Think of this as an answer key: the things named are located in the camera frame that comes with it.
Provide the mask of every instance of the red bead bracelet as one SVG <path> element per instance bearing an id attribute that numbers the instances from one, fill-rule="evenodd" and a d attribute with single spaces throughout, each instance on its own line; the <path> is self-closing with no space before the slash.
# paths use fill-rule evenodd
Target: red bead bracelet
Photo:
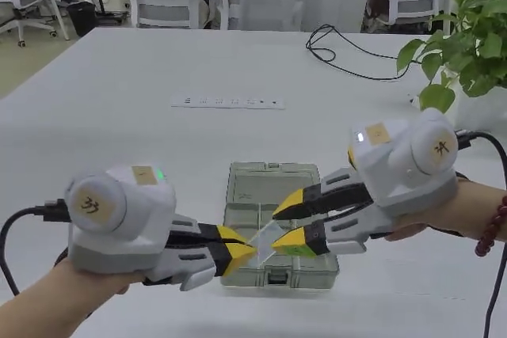
<path id="1" fill-rule="evenodd" d="M 494 246 L 494 240 L 500 232 L 501 225 L 504 224 L 507 218 L 507 196 L 502 198 L 501 205 L 497 208 L 497 214 L 491 218 L 490 224 L 484 230 L 481 238 L 475 246 L 475 255 L 484 257 Z"/>

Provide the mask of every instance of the power cord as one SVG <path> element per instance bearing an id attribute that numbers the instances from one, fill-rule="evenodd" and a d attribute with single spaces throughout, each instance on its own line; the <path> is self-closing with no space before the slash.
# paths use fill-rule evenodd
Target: power cord
<path id="1" fill-rule="evenodd" d="M 18 211 L 11 215 L 4 223 L 0 230 L 0 268 L 3 275 L 6 277 L 7 284 L 14 296 L 19 294 L 16 282 L 10 272 L 9 266 L 6 263 L 6 240 L 12 225 L 19 219 L 26 215 L 42 216 L 45 222 L 70 222 L 71 217 L 67 210 L 67 205 L 63 199 L 57 199 L 55 202 L 46 203 L 44 206 L 35 206 L 28 209 Z"/>
<path id="2" fill-rule="evenodd" d="M 343 72 L 345 72 L 347 74 L 351 74 L 351 75 L 359 77 L 359 78 L 371 79 L 373 81 L 394 81 L 396 79 L 400 79 L 401 77 L 403 77 L 409 71 L 410 64 L 407 65 L 407 67 L 405 68 L 405 70 L 401 74 L 395 75 L 394 77 L 385 77 L 385 78 L 383 78 L 383 77 L 371 77 L 371 76 L 366 75 L 366 74 L 356 73 L 356 72 L 353 72 L 353 71 L 351 71 L 349 69 L 345 69 L 344 67 L 336 65 L 334 63 L 334 60 L 336 59 L 337 55 L 336 55 L 336 52 L 333 49 L 330 49 L 328 47 L 315 47 L 315 45 L 317 44 L 317 42 L 319 42 L 320 40 L 322 40 L 324 37 L 326 37 L 327 35 L 329 35 L 332 32 L 338 34 L 343 40 L 345 40 L 346 42 L 348 42 L 349 44 L 351 44 L 353 47 L 355 47 L 355 49 L 359 49 L 363 53 L 366 53 L 368 55 L 372 55 L 374 57 L 379 57 L 381 59 L 393 59 L 393 60 L 397 59 L 396 57 L 393 57 L 391 55 L 381 55 L 381 54 L 378 54 L 378 53 L 374 53 L 372 51 L 367 51 L 366 49 L 360 47 L 359 45 L 355 44 L 354 42 L 352 42 L 351 40 L 349 40 L 347 37 L 345 37 L 333 25 L 324 24 L 324 25 L 321 25 L 320 27 L 318 27 L 317 29 L 315 29 L 311 33 L 310 38 L 308 39 L 307 43 L 305 44 L 305 48 L 308 49 L 308 51 L 310 51 L 310 53 L 318 61 L 320 61 L 322 63 L 325 63 L 326 65 L 329 65 L 331 67 L 334 67 L 335 69 L 343 71 Z M 326 53 L 328 53 L 328 54 L 330 54 L 330 57 L 329 58 L 324 58 L 320 54 L 320 52 L 323 52 L 323 51 L 326 52 Z M 412 60 L 410 63 L 420 63 L 420 62 Z"/>
<path id="3" fill-rule="evenodd" d="M 501 166 L 504 170 L 504 181 L 505 186 L 507 187 L 507 154 L 501 143 L 492 135 L 485 132 L 469 132 L 469 131 L 458 131 L 458 146 L 459 149 L 468 148 L 471 146 L 471 141 L 477 138 L 482 138 L 489 141 L 501 159 Z M 491 317 L 493 315 L 493 310 L 495 305 L 497 304 L 498 294 L 500 293 L 501 281 L 503 280 L 505 273 L 505 266 L 507 265 L 507 243 L 504 243 L 504 248 L 501 252 L 500 264 L 498 265 L 497 278 L 494 282 L 493 293 L 491 294 L 490 304 L 488 305 L 488 309 L 486 311 L 486 319 L 484 320 L 484 333 L 482 334 L 482 338 L 488 338 L 490 336 L 490 326 L 491 326 Z"/>

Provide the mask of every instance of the tan sticker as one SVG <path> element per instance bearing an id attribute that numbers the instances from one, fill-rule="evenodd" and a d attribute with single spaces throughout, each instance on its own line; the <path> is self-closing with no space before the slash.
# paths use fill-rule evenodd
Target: tan sticker
<path id="1" fill-rule="evenodd" d="M 443 131 L 431 146 L 431 158 L 440 166 L 446 157 L 456 150 L 456 140 L 449 131 Z"/>
<path id="2" fill-rule="evenodd" d="M 134 178 L 137 185 L 156 185 L 158 184 L 153 168 L 150 166 L 132 166 Z"/>
<path id="3" fill-rule="evenodd" d="M 104 225 L 111 218 L 115 204 L 87 188 L 81 188 L 74 198 L 72 208 L 95 223 Z"/>
<path id="4" fill-rule="evenodd" d="M 373 146 L 377 146 L 379 144 L 384 144 L 385 142 L 391 141 L 389 132 L 387 132 L 386 126 L 384 126 L 383 123 L 377 123 L 371 126 L 367 126 L 366 135 L 368 135 L 370 143 Z"/>

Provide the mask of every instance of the plastic storage box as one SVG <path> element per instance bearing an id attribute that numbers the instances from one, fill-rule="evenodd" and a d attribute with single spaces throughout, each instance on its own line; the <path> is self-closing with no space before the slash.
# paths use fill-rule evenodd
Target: plastic storage box
<path id="1" fill-rule="evenodd" d="M 235 162 L 229 174 L 223 224 L 251 239 L 272 221 L 273 212 L 285 197 L 319 181 L 315 165 Z M 290 230 L 323 217 L 279 224 L 284 230 Z M 260 267 L 249 262 L 221 278 L 221 282 L 236 287 L 330 289 L 338 272 L 337 257 L 332 254 L 312 258 L 275 254 Z"/>

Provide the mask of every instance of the white table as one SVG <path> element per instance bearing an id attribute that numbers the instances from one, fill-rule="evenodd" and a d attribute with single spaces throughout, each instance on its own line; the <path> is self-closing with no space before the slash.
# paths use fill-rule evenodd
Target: white table
<path id="1" fill-rule="evenodd" d="M 352 35 L 396 55 L 410 36 Z M 409 93 L 418 68 L 399 82 L 354 78 L 317 62 L 306 34 L 97 28 L 0 101 L 0 222 L 61 197 L 77 172 L 154 161 L 175 185 L 178 212 L 220 223 L 232 161 L 313 162 L 321 175 L 347 165 L 351 120 L 415 117 Z M 394 62 L 332 39 L 339 63 L 388 76 Z M 114 47 L 112 53 L 104 47 Z M 280 97 L 284 111 L 171 108 L 178 94 Z M 460 154 L 458 169 L 503 186 L 489 146 Z M 66 245 L 67 229 L 25 218 L 7 260 L 21 288 L 42 276 Z M 325 293 L 225 290 L 218 280 L 189 293 L 135 286 L 75 334 L 108 338 L 477 337 L 499 248 L 484 259 L 474 242 L 432 231 L 370 241 L 339 258 Z M 5 283 L 0 300 L 10 297 Z M 505 292 L 492 336 L 505 332 Z"/>

